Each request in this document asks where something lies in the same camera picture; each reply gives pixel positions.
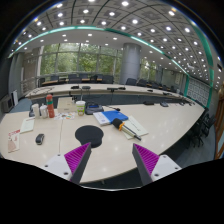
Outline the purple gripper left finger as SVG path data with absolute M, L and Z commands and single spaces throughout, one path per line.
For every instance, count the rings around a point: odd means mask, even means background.
M 79 184 L 91 154 L 91 144 L 87 143 L 66 154 L 56 154 L 43 169 L 65 180 Z

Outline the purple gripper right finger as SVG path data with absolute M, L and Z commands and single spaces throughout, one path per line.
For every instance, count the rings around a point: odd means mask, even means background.
M 147 185 L 181 170 L 181 167 L 168 155 L 159 156 L 137 144 L 133 145 L 132 154 L 143 185 Z

